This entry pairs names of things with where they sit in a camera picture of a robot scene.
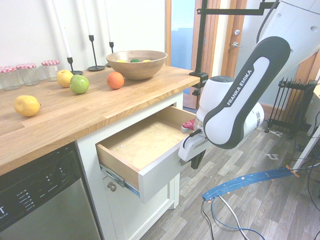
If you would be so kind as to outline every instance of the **wooden bowl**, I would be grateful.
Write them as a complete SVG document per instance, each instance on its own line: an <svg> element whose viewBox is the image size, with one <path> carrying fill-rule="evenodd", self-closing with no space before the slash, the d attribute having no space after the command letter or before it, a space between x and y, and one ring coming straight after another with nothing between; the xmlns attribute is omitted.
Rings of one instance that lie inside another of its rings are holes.
<svg viewBox="0 0 320 240"><path fill-rule="evenodd" d="M161 51L151 50L132 50L119 51L106 56L110 66L130 80L149 79L155 75L165 64L168 54ZM130 62L132 59L138 59L141 62Z"/></svg>

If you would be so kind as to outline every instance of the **wooden drawer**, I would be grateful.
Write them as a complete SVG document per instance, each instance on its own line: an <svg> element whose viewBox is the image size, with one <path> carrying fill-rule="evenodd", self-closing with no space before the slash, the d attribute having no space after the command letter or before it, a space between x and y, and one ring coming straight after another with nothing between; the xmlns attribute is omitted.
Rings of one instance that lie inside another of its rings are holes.
<svg viewBox="0 0 320 240"><path fill-rule="evenodd" d="M181 125L194 118L169 106L97 143L101 169L146 203L185 167L178 151L188 134Z"/></svg>

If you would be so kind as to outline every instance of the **cabinet door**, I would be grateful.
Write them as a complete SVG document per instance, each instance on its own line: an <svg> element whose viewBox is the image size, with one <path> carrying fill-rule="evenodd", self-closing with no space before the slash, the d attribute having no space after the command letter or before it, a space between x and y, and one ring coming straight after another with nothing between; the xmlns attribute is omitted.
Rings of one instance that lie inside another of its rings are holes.
<svg viewBox="0 0 320 240"><path fill-rule="evenodd" d="M140 239L166 210L173 208L178 200L174 199L174 192L179 179L178 174L147 203L142 203L129 189L105 177L103 183L117 240Z"/></svg>

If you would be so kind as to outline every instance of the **drawer knob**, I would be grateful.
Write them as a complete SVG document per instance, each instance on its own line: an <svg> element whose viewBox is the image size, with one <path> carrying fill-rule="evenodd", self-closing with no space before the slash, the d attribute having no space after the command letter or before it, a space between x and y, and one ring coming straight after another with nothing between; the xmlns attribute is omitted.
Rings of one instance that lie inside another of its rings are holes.
<svg viewBox="0 0 320 240"><path fill-rule="evenodd" d="M107 187L108 187L108 189L111 190L111 192L115 192L117 190L117 186L115 184L113 184L112 181L109 182Z"/></svg>

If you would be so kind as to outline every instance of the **white candle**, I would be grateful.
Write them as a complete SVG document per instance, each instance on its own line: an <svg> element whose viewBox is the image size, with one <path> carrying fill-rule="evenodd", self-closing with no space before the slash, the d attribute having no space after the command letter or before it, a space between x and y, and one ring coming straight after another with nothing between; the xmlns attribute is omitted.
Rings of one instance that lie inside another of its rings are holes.
<svg viewBox="0 0 320 240"><path fill-rule="evenodd" d="M92 31L91 31L91 28L90 28L90 24L89 24L89 14L88 14L88 8L87 8L87 5L86 5L86 0L82 0L83 2L83 7L84 7L84 13L85 13L85 19L86 19L86 25L88 27L88 33L89 35L93 35Z"/></svg>
<svg viewBox="0 0 320 240"><path fill-rule="evenodd" d="M105 14L106 14L106 25L108 27L108 35L109 35L109 42L113 42L113 38L111 37L111 23L110 23L110 14L108 13L108 0L104 0L104 6L105 6Z"/></svg>
<svg viewBox="0 0 320 240"><path fill-rule="evenodd" d="M62 40L63 40L63 44L64 44L64 48L66 51L66 56L67 58L71 58L71 52L70 52L70 48L69 48L69 44L68 44L68 40L67 40L67 35L66 35L66 31L64 29L64 25L61 21L61 17L59 15L59 11L58 8L56 6L56 0L52 0L53 3L53 8L55 11L55 15L56 15L56 19L58 20L58 24L59 24L59 28L60 28L60 32L61 32L61 36L62 36Z"/></svg>

